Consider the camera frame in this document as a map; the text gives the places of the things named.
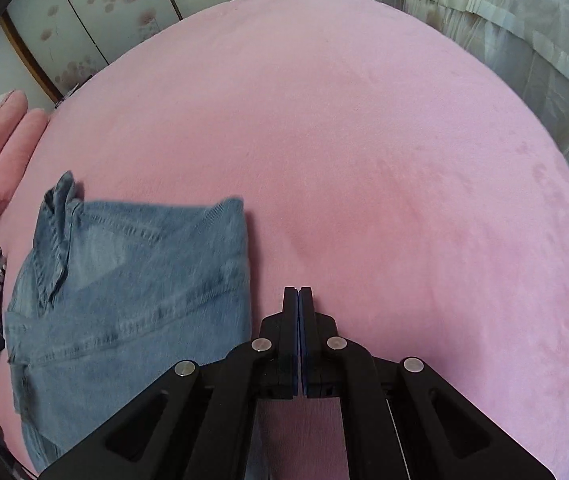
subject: folded jeans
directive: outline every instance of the folded jeans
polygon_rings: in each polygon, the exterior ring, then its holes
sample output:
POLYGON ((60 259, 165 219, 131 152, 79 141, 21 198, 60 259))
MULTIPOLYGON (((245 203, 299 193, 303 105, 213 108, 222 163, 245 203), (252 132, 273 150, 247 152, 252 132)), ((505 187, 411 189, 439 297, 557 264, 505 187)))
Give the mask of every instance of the folded jeans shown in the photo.
MULTIPOLYGON (((5 338, 14 407, 39 471, 177 361, 250 338, 242 200, 170 207, 76 198, 71 173, 40 207, 5 338)), ((254 431, 246 479, 264 479, 254 431)))

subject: denim jeans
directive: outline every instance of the denim jeans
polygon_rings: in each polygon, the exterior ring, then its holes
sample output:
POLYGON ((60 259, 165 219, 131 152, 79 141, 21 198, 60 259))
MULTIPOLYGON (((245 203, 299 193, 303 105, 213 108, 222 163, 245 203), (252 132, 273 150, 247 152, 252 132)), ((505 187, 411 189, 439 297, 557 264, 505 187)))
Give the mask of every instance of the denim jeans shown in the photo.
MULTIPOLYGON (((46 193, 5 316, 14 405, 42 471, 177 361, 250 337, 242 201, 83 202, 46 193)), ((246 478, 266 478, 254 432, 246 478)))

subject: pink bed sheet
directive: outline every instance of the pink bed sheet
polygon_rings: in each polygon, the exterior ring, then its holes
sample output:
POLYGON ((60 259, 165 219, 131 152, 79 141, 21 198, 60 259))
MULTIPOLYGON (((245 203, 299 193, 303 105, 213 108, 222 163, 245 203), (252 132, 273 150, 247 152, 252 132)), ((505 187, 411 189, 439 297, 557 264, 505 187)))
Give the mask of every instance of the pink bed sheet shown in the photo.
MULTIPOLYGON (((421 356, 569 480, 569 168, 435 30, 371 0, 236 0, 134 48, 59 108, 0 219, 5 304, 65 170, 88 200, 243 196, 256 325, 311 285, 342 335, 421 356)), ((2 357, 27 461, 10 397, 2 357)), ((337 403, 261 422, 274 478, 348 478, 337 403)))

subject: metal screw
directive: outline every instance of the metal screw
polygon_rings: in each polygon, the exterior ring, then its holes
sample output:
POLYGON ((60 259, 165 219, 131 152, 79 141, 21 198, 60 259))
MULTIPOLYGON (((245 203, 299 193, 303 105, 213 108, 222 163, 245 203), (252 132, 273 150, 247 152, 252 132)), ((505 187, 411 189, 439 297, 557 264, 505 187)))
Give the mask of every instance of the metal screw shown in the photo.
POLYGON ((408 359, 405 359, 404 367, 405 370, 417 374, 418 372, 421 372, 425 369, 425 364, 417 357, 410 357, 408 359))
POLYGON ((271 348, 271 341, 269 339, 265 339, 264 337, 259 337, 258 339, 254 339, 251 343, 251 348, 253 348, 256 352, 266 352, 271 348))
POLYGON ((181 361, 173 368, 173 371, 180 377, 186 377, 196 371, 196 365, 191 361, 181 361))
POLYGON ((332 350, 341 350, 347 346, 347 340, 339 336, 333 336, 327 339, 327 346, 332 350))

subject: black object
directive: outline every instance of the black object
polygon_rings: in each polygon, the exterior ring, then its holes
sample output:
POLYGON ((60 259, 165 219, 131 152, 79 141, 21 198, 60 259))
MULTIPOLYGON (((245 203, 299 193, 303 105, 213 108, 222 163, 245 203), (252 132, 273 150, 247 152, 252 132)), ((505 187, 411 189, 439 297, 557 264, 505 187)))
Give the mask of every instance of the black object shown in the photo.
POLYGON ((553 480, 427 364, 372 357, 284 290, 260 338, 219 362, 183 361, 53 463, 41 480, 240 480, 257 399, 340 397, 352 480, 553 480))

